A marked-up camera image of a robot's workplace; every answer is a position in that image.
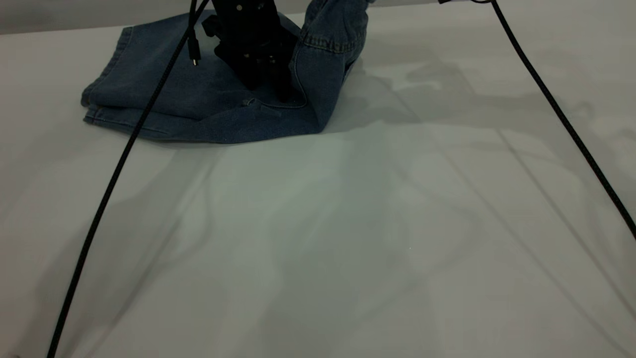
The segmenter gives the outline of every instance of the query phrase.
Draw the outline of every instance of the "white backdrop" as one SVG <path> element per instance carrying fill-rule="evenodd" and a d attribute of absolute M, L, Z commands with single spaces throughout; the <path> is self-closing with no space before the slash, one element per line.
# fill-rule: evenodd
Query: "white backdrop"
<path fill-rule="evenodd" d="M 276 0 L 284 13 L 301 13 L 310 0 Z M 376 6 L 436 3 L 378 0 Z M 0 0 L 0 34 L 140 24 L 188 11 L 188 0 Z"/>

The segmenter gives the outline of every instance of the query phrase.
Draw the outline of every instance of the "jeans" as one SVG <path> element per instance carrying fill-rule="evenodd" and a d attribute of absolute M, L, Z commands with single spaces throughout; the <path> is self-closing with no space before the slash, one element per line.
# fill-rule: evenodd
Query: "jeans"
<path fill-rule="evenodd" d="M 374 0 L 314 0 L 299 29 L 291 70 L 294 94 L 281 103 L 267 84 L 247 90 L 214 55 L 217 38 L 197 37 L 202 60 L 192 65 L 182 51 L 140 137 L 150 140 L 245 143 L 321 132 L 342 83 L 366 38 L 366 9 Z M 206 11 L 202 19 L 212 15 Z M 130 133 L 188 25 L 180 15 L 126 27 L 102 74 L 82 93 L 85 122 Z"/>

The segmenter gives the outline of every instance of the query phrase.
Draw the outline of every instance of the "blue denim jeans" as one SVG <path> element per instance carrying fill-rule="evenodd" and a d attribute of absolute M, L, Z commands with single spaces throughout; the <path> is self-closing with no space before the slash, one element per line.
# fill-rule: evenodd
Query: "blue denim jeans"
<path fill-rule="evenodd" d="M 198 25 L 200 65 L 181 52 L 141 137 L 245 143 L 321 132 L 363 49 L 373 1 L 314 0 L 302 29 L 281 15 L 282 25 L 298 36 L 289 64 L 295 91 L 286 103 L 267 84 L 247 90 L 214 55 L 219 40 Z M 202 19 L 212 14 L 206 11 Z M 124 28 L 109 64 L 82 93 L 84 121 L 132 132 L 187 25 L 188 16 L 180 15 Z"/>

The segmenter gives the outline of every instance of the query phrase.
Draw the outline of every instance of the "jeans hem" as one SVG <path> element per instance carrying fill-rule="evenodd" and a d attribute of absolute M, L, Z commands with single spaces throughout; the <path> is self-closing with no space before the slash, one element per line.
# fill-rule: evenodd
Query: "jeans hem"
<path fill-rule="evenodd" d="M 117 62 L 119 62 L 121 55 L 123 55 L 124 51 L 128 47 L 128 44 L 130 44 L 130 39 L 132 38 L 132 31 L 133 31 L 133 27 L 125 27 L 123 30 L 121 30 L 121 35 L 119 40 L 117 41 L 117 47 L 115 48 L 115 51 L 113 56 L 111 57 L 111 60 L 108 62 L 108 64 L 102 71 L 102 74 L 99 75 L 99 77 L 82 92 L 81 94 L 82 106 L 84 107 L 90 106 L 90 94 L 93 92 L 95 88 L 97 88 L 97 86 L 99 86 L 100 83 L 102 83 L 102 81 L 106 79 L 106 77 L 108 77 L 108 75 L 112 72 L 113 68 L 117 65 Z"/>

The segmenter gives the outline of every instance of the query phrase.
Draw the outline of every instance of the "cable connector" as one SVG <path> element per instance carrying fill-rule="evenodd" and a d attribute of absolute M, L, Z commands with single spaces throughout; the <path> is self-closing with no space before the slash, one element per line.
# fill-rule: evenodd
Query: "cable connector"
<path fill-rule="evenodd" d="M 198 66 L 199 60 L 201 60 L 201 48 L 198 45 L 198 40 L 194 36 L 188 38 L 188 52 L 190 53 L 190 59 L 195 66 Z"/>

